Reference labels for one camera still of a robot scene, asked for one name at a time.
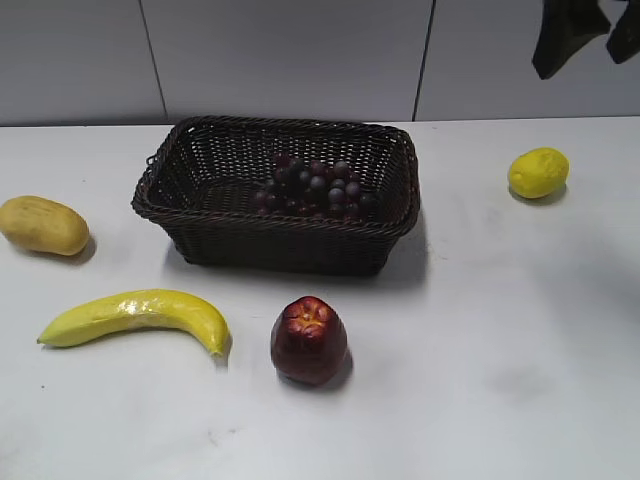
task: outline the potato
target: potato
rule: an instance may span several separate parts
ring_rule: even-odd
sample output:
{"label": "potato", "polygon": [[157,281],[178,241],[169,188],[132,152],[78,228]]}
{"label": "potato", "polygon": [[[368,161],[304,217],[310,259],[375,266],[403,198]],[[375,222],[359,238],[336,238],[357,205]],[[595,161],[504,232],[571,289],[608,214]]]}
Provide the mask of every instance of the potato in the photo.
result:
{"label": "potato", "polygon": [[71,256],[89,241],[87,222],[69,207],[25,195],[0,207],[0,232],[14,245],[36,252]]}

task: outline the white tile wall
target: white tile wall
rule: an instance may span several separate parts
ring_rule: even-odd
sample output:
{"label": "white tile wall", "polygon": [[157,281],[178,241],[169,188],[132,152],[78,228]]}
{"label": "white tile wall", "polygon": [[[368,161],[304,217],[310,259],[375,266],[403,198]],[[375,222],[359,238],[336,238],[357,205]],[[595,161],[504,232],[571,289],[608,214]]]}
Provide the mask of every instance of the white tile wall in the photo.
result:
{"label": "white tile wall", "polygon": [[[600,5],[613,29],[626,2]],[[598,37],[542,81],[541,22],[540,0],[438,0],[417,120],[640,114],[640,55],[615,65]]]}
{"label": "white tile wall", "polygon": [[410,120],[431,0],[144,0],[171,120]]}
{"label": "white tile wall", "polygon": [[137,0],[0,3],[0,125],[164,120]]}

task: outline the tile grout line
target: tile grout line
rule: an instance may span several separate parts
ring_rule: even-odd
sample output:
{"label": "tile grout line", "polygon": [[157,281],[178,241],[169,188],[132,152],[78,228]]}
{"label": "tile grout line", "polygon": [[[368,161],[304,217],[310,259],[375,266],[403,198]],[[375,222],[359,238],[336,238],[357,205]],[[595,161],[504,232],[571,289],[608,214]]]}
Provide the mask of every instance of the tile grout line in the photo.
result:
{"label": "tile grout line", "polygon": [[149,27],[147,25],[147,17],[144,14],[144,7],[142,6],[142,0],[138,0],[138,6],[140,7],[140,14],[142,15],[142,23],[144,25],[144,31],[147,35],[147,45],[149,46],[149,53],[151,54],[151,63],[153,63],[153,72],[156,75],[156,84],[158,85],[158,91],[160,92],[160,101],[162,102],[162,110],[164,111],[164,119],[169,123],[169,112],[167,112],[167,104],[164,101],[164,92],[162,91],[162,84],[160,83],[160,75],[158,74],[158,65],[156,64],[156,56],[153,54],[153,46],[151,45],[151,36],[149,35]]}
{"label": "tile grout line", "polygon": [[429,50],[429,41],[431,40],[431,30],[433,28],[433,17],[436,13],[436,2],[437,0],[432,0],[431,2],[431,13],[429,14],[429,22],[427,23],[427,34],[424,38],[424,50],[422,52],[422,62],[420,63],[420,75],[418,76],[418,88],[416,89],[416,99],[413,103],[413,115],[411,116],[411,121],[416,121],[416,116],[418,115],[418,107],[420,104],[420,94],[422,93],[422,80],[424,78],[424,69],[427,64],[427,50]]}

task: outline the toy fruit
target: toy fruit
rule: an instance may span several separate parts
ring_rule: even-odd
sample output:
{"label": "toy fruit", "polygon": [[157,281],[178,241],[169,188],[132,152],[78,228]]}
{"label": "toy fruit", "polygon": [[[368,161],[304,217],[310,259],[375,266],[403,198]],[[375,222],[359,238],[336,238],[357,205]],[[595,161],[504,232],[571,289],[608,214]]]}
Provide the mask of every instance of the toy fruit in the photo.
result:
{"label": "toy fruit", "polygon": [[284,376],[321,385],[347,355],[347,333],[338,314],[316,297],[287,305],[271,331],[271,360]]}
{"label": "toy fruit", "polygon": [[223,355],[229,340],[227,323],[213,305],[188,293],[154,289],[120,293],[68,310],[49,324],[38,343],[73,347],[141,327],[184,330],[212,355]]}
{"label": "toy fruit", "polygon": [[562,187],[568,175],[567,157],[553,148],[536,148],[511,164],[509,185],[521,197],[540,198]]}
{"label": "toy fruit", "polygon": [[[290,216],[322,213],[323,218],[358,223],[371,213],[375,195],[363,194],[360,176],[347,162],[338,161],[332,166],[314,160],[307,166],[299,158],[280,153],[274,163],[277,168],[272,178],[254,195],[259,215],[282,213],[285,205],[284,213]],[[349,205],[352,208],[346,215]]]}
{"label": "toy fruit", "polygon": [[89,241],[89,227],[71,208],[25,195],[0,207],[0,232],[11,243],[37,252],[71,256]]}

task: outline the basket rim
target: basket rim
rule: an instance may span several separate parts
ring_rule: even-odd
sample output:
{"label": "basket rim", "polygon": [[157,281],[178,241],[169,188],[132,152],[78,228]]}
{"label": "basket rim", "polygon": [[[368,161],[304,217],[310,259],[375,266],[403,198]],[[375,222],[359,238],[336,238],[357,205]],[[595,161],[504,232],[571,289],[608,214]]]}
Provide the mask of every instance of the basket rim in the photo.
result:
{"label": "basket rim", "polygon": [[[404,141],[409,151],[407,153],[409,169],[409,202],[405,214],[393,222],[353,222],[347,223],[343,220],[319,219],[314,217],[296,217],[289,215],[259,215],[250,212],[215,212],[206,210],[177,209],[156,205],[149,200],[148,192],[153,183],[158,178],[160,168],[167,158],[168,153],[175,145],[178,137],[186,130],[202,124],[214,124],[223,126],[247,127],[247,126],[297,126],[303,129],[318,129],[321,131],[331,131],[335,128],[365,130],[367,133],[392,134],[397,139]],[[162,225],[161,221],[166,217],[174,217],[173,224],[208,226],[222,224],[241,224],[251,222],[251,228],[269,228],[281,225],[288,228],[317,228],[322,231],[351,231],[363,235],[372,236],[392,236],[398,237],[408,233],[415,225],[420,211],[420,189],[418,185],[418,165],[413,142],[409,134],[397,127],[346,121],[327,121],[309,119],[269,119],[258,117],[234,117],[234,116],[194,116],[188,117],[176,123],[162,142],[156,153],[147,158],[147,168],[139,179],[131,206],[142,218],[153,223]]]}

